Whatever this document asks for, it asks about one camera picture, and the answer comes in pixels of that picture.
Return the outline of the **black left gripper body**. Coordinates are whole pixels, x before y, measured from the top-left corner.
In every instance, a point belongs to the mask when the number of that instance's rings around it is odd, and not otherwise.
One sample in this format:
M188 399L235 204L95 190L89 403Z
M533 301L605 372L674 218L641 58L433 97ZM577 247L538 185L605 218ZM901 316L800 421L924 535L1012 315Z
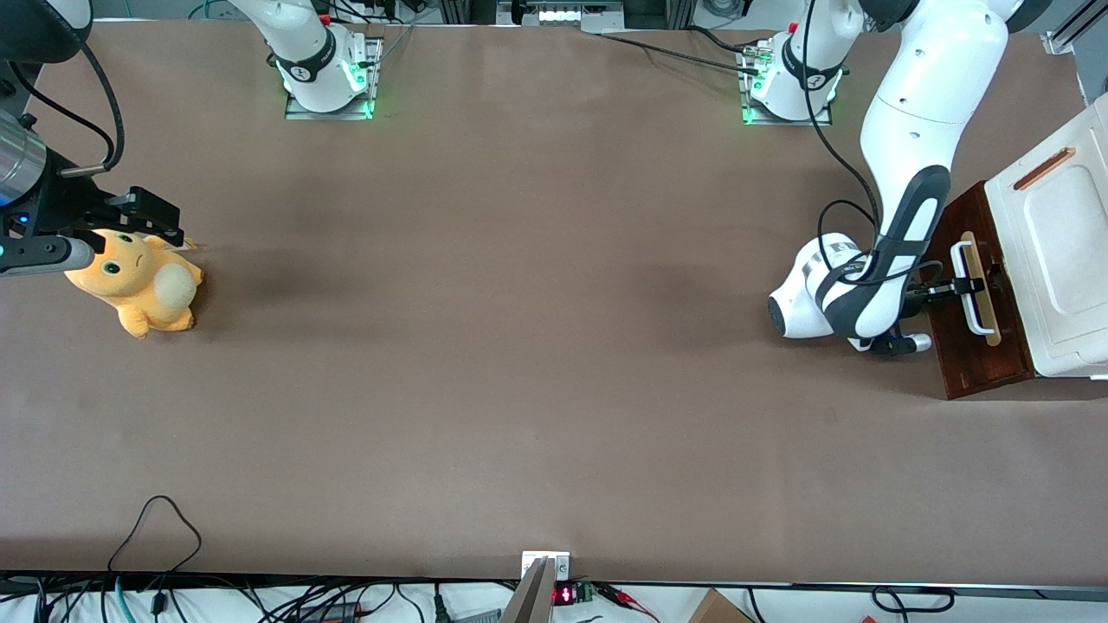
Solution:
M940 279L930 283L910 280L904 292L902 312L922 312L927 305L946 300L954 295L952 280Z

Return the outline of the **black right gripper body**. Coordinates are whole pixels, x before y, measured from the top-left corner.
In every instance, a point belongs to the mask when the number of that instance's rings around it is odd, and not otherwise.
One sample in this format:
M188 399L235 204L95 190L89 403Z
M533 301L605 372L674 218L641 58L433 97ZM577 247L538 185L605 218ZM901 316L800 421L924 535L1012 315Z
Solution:
M4 236L25 238L39 235L71 235L75 229L132 232L122 214L88 177L60 177L59 170L71 165L63 155L47 149L16 173L16 182L4 182Z

